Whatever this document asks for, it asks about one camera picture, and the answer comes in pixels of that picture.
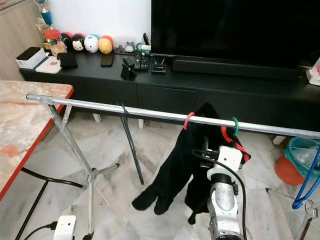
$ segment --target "yellow plush toy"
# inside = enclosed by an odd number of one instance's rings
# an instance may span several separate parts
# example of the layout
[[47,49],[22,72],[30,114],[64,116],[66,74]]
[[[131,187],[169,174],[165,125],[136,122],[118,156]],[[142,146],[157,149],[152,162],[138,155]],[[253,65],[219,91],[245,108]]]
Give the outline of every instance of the yellow plush toy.
[[114,49],[114,41],[110,36],[102,36],[98,42],[99,50],[103,54],[109,54]]

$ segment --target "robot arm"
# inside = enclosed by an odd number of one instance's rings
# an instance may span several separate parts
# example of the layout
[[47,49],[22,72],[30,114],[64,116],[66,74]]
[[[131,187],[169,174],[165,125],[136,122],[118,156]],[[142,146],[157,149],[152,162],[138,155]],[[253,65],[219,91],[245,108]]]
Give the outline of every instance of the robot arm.
[[[218,157],[215,158],[219,163],[234,172],[238,171],[243,156],[240,150],[220,146],[216,155]],[[226,168],[216,164],[207,171],[207,178],[211,181],[211,197],[207,202],[210,212],[209,230],[211,239],[246,240],[241,234],[237,218],[238,200],[236,195],[238,194],[238,186],[233,184],[236,177]]]

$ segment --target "metal rack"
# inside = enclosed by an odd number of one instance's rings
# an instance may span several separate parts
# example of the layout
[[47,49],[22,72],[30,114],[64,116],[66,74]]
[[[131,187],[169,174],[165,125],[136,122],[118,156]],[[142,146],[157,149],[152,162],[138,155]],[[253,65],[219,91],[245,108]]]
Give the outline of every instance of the metal rack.
[[[43,104],[45,109],[49,112],[50,117],[54,119],[54,123],[56,127],[60,130],[63,137],[66,139],[67,143],[73,150],[73,153],[75,154],[77,159],[83,164],[84,168],[88,173],[87,182],[89,186],[89,203],[88,203],[89,217],[88,217],[88,235],[85,236],[85,239],[88,239],[88,240],[92,238],[94,233],[93,187],[94,187],[94,182],[96,180],[96,177],[99,174],[102,174],[104,171],[113,167],[118,167],[119,165],[115,164],[100,170],[90,167],[85,156],[81,152],[75,139],[73,138],[73,136],[71,135],[70,131],[66,126],[69,119],[71,108],[80,107],[80,108],[100,110],[100,111],[106,111],[106,112],[114,112],[119,114],[123,114],[126,111],[127,114],[134,115],[134,116],[151,117],[156,119],[165,119],[165,120],[181,121],[181,122],[184,122],[185,119],[187,118],[187,115],[183,115],[183,114],[153,111],[153,110],[146,110],[146,109],[140,109],[140,108],[134,108],[134,107],[125,107],[124,109],[124,107],[119,105],[110,105],[110,104],[103,104],[103,103],[97,103],[97,102],[72,100],[72,99],[65,99],[65,98],[59,98],[59,97],[53,97],[53,96],[27,94],[26,98],[28,100],[38,101]],[[59,113],[57,112],[55,104],[66,105],[66,110],[63,118],[61,118]],[[216,126],[226,126],[226,127],[236,126],[234,121],[200,117],[200,116],[192,116],[190,117],[189,121],[193,123],[216,125]],[[269,134],[276,134],[276,135],[294,136],[294,137],[320,140],[320,132],[316,132],[316,131],[260,125],[260,124],[246,123],[246,122],[239,122],[238,128],[239,130],[245,130],[245,131],[251,131],[251,132],[269,133]]]

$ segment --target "black tv screen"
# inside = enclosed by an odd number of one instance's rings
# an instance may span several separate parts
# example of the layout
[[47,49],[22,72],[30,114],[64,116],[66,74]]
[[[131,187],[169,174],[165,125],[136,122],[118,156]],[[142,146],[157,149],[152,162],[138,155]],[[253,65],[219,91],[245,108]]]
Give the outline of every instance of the black tv screen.
[[297,65],[320,49],[320,0],[152,0],[151,52]]

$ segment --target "black towel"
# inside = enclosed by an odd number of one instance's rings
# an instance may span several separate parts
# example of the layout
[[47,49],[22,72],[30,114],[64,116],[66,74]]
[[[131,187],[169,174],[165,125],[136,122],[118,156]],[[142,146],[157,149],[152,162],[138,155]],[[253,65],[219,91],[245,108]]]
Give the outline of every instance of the black towel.
[[[204,104],[195,115],[219,118],[209,103]],[[233,131],[232,128],[227,128],[229,137],[240,143],[238,138],[232,135]],[[157,198],[154,213],[157,215],[165,213],[175,196],[193,175],[185,197],[186,205],[193,210],[188,221],[190,224],[194,224],[197,213],[209,212],[207,200],[210,196],[211,182],[207,179],[208,169],[201,167],[201,161],[191,154],[193,149],[202,149],[205,136],[209,140],[209,149],[218,150],[221,145],[233,147],[232,143],[228,143],[224,139],[221,127],[189,123],[187,131],[181,130],[175,147],[160,167],[153,183],[132,202],[132,206],[142,211],[147,209]]]

